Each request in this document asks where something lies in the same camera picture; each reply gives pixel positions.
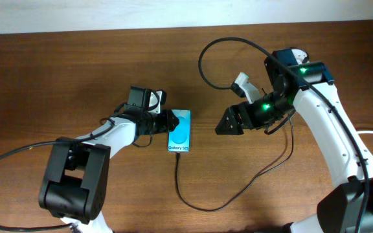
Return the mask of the blue-screen Galaxy smartphone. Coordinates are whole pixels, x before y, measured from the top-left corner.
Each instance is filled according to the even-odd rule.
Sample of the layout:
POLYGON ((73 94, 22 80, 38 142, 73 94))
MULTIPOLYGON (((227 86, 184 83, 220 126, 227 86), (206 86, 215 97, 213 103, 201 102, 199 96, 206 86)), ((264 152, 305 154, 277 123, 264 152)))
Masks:
POLYGON ((191 133, 191 112, 186 109, 173 109, 173 114, 179 120, 179 124, 168 135, 169 152, 189 152, 191 133))

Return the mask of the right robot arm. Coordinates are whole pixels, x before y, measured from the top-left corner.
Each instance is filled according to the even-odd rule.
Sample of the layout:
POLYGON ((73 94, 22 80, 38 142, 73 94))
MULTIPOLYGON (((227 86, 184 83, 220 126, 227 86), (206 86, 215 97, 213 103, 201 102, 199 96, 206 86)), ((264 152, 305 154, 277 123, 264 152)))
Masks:
POLYGON ((280 231, 373 232, 373 155, 346 114, 329 70, 295 48, 274 51, 264 65, 273 91, 260 94, 240 74, 232 89, 244 102, 225 110, 216 133, 271 133, 272 124, 299 114, 325 158, 333 190, 318 203, 314 215, 280 231))

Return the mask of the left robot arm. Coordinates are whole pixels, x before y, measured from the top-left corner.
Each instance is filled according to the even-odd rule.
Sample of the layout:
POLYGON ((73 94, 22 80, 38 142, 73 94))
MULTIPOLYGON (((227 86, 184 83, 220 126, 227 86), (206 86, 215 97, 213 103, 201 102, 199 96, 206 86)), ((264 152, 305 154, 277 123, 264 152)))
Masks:
POLYGON ((38 197, 39 206, 71 226, 73 232, 111 232, 101 213, 109 161, 141 135, 173 131, 174 111, 114 113, 93 132, 52 147, 38 197))

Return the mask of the white USB charger plug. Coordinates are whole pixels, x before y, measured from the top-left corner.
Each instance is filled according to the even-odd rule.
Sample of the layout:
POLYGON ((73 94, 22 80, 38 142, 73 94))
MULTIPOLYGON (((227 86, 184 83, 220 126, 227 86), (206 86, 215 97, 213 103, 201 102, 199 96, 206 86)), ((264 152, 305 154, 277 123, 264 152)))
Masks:
POLYGON ((290 51, 293 53, 293 56, 299 65, 310 62, 310 56, 305 50, 296 47, 291 47, 290 51))

